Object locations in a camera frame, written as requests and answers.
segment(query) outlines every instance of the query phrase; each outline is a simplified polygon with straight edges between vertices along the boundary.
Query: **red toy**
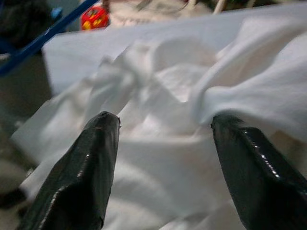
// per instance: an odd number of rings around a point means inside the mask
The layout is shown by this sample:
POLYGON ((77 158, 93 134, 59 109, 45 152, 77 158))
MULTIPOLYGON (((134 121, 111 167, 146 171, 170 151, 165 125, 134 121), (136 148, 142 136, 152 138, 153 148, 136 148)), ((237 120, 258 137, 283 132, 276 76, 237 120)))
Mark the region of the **red toy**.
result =
POLYGON ((81 16, 82 30, 91 30, 108 26, 109 16, 100 6, 92 6, 81 16))

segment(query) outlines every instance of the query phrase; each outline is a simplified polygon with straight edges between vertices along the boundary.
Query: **shiny black plastic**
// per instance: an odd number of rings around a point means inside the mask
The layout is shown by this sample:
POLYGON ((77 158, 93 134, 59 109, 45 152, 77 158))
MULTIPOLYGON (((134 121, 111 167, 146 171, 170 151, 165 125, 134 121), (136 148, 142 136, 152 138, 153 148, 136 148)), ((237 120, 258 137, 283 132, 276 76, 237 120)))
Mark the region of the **shiny black plastic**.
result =
POLYGON ((118 136, 119 118, 115 115, 103 112, 89 121, 53 167, 18 229, 101 229, 113 183, 118 136))
POLYGON ((224 177, 247 230, 307 230, 307 181, 262 132, 231 115, 212 123, 224 177))

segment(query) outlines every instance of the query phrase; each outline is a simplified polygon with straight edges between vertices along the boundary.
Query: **crumpled white fabric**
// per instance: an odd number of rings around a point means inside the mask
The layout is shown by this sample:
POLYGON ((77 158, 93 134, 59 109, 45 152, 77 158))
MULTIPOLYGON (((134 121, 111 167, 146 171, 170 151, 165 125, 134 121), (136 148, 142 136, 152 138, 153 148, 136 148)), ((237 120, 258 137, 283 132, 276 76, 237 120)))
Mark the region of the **crumpled white fabric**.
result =
MULTIPOLYGON (((46 102, 13 135, 40 164, 21 188, 33 199, 85 123, 109 111, 122 127, 104 229, 243 230, 210 123, 230 112, 280 149, 304 146, 306 50, 304 24, 283 18, 244 21, 236 40, 217 53, 190 37, 136 42, 46 102)), ((291 156, 304 173, 307 157, 291 156)))

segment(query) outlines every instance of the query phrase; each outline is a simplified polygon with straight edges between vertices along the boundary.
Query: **white table surface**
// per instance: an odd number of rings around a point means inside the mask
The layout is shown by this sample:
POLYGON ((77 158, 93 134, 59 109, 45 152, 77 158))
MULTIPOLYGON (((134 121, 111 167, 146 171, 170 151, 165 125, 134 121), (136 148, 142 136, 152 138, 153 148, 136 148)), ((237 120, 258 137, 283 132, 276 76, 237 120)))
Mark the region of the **white table surface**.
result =
POLYGON ((233 41, 245 18, 259 16, 295 17, 307 22, 307 2, 230 11, 216 16, 166 23, 57 35, 44 46, 53 93, 57 94, 93 74, 102 57, 115 58, 135 40, 192 36, 220 50, 233 41))

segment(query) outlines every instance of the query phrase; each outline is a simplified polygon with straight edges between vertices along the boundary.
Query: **white cloth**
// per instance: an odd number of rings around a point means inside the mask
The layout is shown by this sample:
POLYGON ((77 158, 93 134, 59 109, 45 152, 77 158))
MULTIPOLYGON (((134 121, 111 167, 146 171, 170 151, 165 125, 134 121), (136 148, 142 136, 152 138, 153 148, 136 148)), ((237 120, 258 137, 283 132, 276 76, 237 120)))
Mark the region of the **white cloth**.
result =
POLYGON ((109 111, 122 128, 104 229, 242 230, 210 123, 231 112, 307 143, 306 50, 303 24, 282 18, 246 20, 217 54, 195 38, 136 42, 13 135, 40 163, 21 188, 33 198, 84 124, 109 111))

